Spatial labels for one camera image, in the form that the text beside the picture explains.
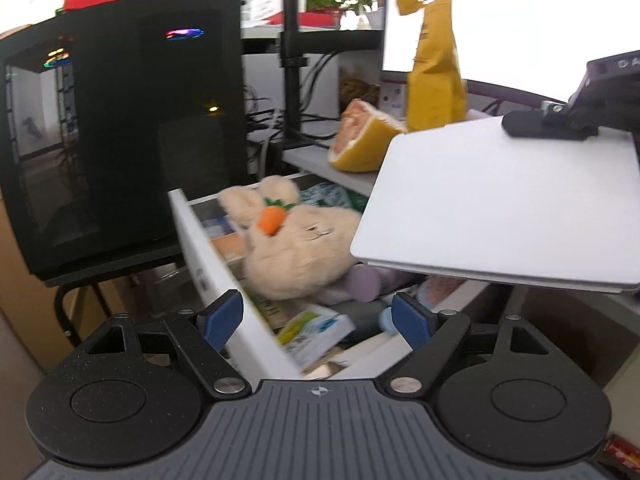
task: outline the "red can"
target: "red can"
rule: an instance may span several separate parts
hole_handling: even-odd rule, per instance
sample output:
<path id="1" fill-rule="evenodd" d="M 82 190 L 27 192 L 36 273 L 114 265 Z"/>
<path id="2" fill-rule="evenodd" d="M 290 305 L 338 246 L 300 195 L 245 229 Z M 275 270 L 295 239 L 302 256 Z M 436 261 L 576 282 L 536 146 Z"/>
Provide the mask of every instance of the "red can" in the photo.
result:
<path id="1" fill-rule="evenodd" d="M 619 436 L 613 437 L 604 448 L 604 452 L 615 458 L 623 466 L 640 474 L 640 449 Z"/>

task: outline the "gray ridged plate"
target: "gray ridged plate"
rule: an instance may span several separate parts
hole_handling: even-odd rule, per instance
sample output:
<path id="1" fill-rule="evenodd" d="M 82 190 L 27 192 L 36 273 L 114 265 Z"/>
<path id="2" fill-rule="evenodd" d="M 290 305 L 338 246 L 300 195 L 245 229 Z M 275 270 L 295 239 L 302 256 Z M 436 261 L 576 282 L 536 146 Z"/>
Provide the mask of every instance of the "gray ridged plate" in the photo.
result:
<path id="1" fill-rule="evenodd" d="M 588 463 L 512 471 L 453 446 L 418 403 L 371 381 L 264 381 L 219 402 L 179 448 L 111 471 L 43 464 L 30 480 L 597 480 Z"/>

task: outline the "black monitor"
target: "black monitor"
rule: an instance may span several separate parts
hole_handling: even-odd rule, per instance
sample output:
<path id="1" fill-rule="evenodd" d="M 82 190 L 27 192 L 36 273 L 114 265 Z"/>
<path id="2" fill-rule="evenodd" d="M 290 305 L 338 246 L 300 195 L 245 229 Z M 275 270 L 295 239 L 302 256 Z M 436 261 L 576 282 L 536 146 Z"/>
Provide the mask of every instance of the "black monitor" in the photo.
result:
<path id="1" fill-rule="evenodd" d="M 473 94 L 535 107 L 568 101 L 588 61 L 640 48 L 630 18 L 639 8 L 640 0 L 453 0 L 461 76 Z M 422 18 L 400 16 L 386 0 L 383 80 L 406 81 Z"/>
<path id="2" fill-rule="evenodd" d="M 119 0 L 0 40 L 0 185 L 29 270 L 170 236 L 248 181 L 241 0 Z"/>

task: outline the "beige plush bunny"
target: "beige plush bunny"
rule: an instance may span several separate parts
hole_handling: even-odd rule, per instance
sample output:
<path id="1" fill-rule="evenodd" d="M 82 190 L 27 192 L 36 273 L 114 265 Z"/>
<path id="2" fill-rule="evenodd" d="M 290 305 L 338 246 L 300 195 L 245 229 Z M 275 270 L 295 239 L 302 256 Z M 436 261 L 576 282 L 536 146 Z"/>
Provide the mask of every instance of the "beige plush bunny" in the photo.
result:
<path id="1" fill-rule="evenodd" d="M 229 187 L 218 200 L 247 229 L 252 247 L 244 272 L 256 292 L 266 298 L 308 296 L 356 263 L 350 246 L 360 215 L 341 207 L 300 204 L 298 188 L 288 178 L 268 176 L 257 189 Z M 278 217 L 275 228 L 274 217 Z"/>

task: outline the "silver bolt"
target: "silver bolt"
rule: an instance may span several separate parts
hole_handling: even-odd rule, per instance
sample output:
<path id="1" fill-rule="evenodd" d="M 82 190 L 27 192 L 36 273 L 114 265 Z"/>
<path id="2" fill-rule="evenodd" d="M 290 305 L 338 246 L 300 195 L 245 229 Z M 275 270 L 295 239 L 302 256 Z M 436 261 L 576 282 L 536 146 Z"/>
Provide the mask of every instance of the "silver bolt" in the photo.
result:
<path id="1" fill-rule="evenodd" d="M 389 386 L 399 394 L 414 394 L 420 391 L 422 383 L 414 377 L 396 377 Z"/>
<path id="2" fill-rule="evenodd" d="M 219 394 L 238 394 L 244 390 L 244 381 L 237 377 L 223 377 L 213 383 L 213 387 Z"/>

